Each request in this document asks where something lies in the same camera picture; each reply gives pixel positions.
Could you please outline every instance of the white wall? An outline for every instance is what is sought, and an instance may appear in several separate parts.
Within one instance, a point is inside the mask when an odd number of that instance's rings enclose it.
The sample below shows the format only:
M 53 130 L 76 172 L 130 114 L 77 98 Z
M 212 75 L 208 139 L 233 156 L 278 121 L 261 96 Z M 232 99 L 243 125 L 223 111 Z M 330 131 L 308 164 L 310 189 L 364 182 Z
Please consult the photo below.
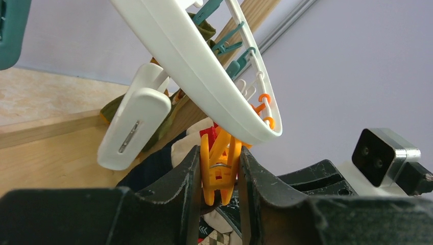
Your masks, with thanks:
M 340 164 L 363 128 L 387 127 L 433 171 L 431 13 L 433 1 L 319 0 L 264 55 L 283 135 L 253 148 L 259 162 L 278 175 Z
M 281 1 L 255 33 L 257 42 L 263 40 L 299 2 L 301 0 Z M 195 7 L 188 9 L 194 13 L 197 10 Z M 215 37 L 230 17 L 224 2 L 209 17 L 209 23 L 217 30 Z M 150 53 L 110 0 L 33 0 L 17 66 L 130 84 L 137 69 L 150 59 Z M 172 83 L 171 90 L 176 88 L 177 85 Z

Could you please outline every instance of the white plastic clip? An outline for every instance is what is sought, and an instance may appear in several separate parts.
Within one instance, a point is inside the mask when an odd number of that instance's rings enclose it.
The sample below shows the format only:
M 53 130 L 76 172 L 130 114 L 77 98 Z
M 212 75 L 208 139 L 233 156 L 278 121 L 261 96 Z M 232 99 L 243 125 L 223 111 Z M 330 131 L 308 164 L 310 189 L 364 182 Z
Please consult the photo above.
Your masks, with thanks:
M 169 77 L 156 64 L 137 71 L 98 149 L 98 164 L 112 170 L 128 168 L 171 109 L 163 94 Z

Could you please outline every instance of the drying rack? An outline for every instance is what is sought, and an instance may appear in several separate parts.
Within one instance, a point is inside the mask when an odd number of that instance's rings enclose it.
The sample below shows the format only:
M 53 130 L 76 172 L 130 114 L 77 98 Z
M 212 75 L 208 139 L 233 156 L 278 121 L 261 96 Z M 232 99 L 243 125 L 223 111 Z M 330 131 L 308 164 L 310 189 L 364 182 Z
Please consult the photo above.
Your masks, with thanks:
M 246 51 L 225 70 L 196 28 L 222 0 L 112 0 L 135 35 L 158 60 L 137 72 L 98 151 L 98 163 L 106 168 L 127 168 L 171 109 L 162 93 L 171 77 L 200 109 L 229 134 L 246 144 L 267 142 L 282 133 L 281 117 L 272 86 L 248 22 L 236 0 L 226 0 Z M 186 8 L 202 7 L 191 19 Z M 216 44 L 220 54 L 239 48 Z M 250 60 L 257 70 L 249 84 L 232 78 Z M 259 90 L 261 116 L 248 101 Z

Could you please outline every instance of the marble floor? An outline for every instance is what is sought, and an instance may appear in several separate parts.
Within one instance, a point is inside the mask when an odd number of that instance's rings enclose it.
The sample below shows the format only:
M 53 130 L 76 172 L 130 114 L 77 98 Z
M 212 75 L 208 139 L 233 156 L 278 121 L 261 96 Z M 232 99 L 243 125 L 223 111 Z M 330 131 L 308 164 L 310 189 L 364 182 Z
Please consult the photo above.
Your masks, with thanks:
M 101 109 L 128 86 L 10 68 L 0 71 L 0 126 Z

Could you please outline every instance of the dark blue fabric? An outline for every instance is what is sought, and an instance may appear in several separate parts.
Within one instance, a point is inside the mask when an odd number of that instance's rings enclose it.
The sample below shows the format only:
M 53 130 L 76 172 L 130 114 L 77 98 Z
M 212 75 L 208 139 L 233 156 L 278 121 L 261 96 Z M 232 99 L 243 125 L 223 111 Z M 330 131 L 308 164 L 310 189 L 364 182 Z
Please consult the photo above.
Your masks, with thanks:
M 138 192 L 173 169 L 172 145 L 184 138 L 186 131 L 182 132 L 159 151 L 148 156 L 143 162 L 133 168 L 116 186 L 127 186 Z

